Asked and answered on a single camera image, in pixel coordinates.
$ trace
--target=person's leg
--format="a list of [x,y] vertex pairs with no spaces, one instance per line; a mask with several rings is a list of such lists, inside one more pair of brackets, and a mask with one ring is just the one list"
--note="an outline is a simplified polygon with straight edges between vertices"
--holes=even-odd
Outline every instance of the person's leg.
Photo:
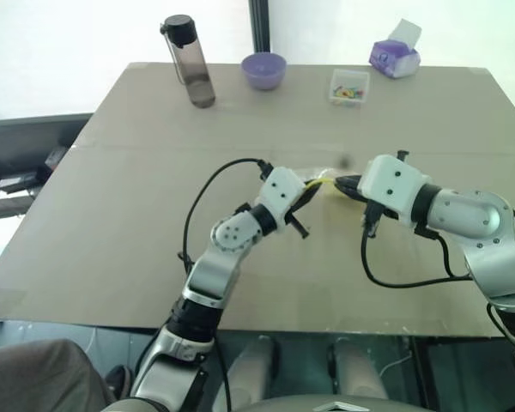
[[72,341],[0,348],[0,412],[97,412],[115,400]]

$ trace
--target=black bottle cap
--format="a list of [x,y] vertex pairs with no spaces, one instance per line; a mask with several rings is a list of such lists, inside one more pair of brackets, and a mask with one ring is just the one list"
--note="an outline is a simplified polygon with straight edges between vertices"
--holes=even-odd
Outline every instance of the black bottle cap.
[[197,39],[195,21],[188,15],[171,15],[161,25],[161,34],[167,34],[168,39],[182,49]]

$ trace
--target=tissue box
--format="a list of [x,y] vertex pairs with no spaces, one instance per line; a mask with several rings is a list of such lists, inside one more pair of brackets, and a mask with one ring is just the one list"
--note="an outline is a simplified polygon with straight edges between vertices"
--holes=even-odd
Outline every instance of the tissue box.
[[420,53],[396,40],[374,43],[370,54],[370,64],[391,78],[413,75],[420,66]]
[[329,100],[335,105],[354,106],[368,96],[370,75],[366,71],[335,69],[330,81]]

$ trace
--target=water bottle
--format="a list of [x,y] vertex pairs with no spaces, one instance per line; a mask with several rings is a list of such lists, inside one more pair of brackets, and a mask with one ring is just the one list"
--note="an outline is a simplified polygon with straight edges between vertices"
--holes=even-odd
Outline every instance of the water bottle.
[[161,25],[161,34],[166,38],[176,74],[187,88],[191,103],[200,108],[212,106],[215,102],[214,88],[198,41],[195,22],[188,15],[171,15]]

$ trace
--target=yellow object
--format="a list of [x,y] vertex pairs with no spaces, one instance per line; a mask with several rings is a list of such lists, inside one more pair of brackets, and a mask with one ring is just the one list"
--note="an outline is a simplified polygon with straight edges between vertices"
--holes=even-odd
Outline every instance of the yellow object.
[[312,180],[311,182],[309,182],[307,185],[306,185],[306,191],[308,189],[310,189],[311,187],[315,186],[315,185],[320,185],[321,183],[334,183],[334,179],[333,178],[319,178],[319,179],[314,179]]

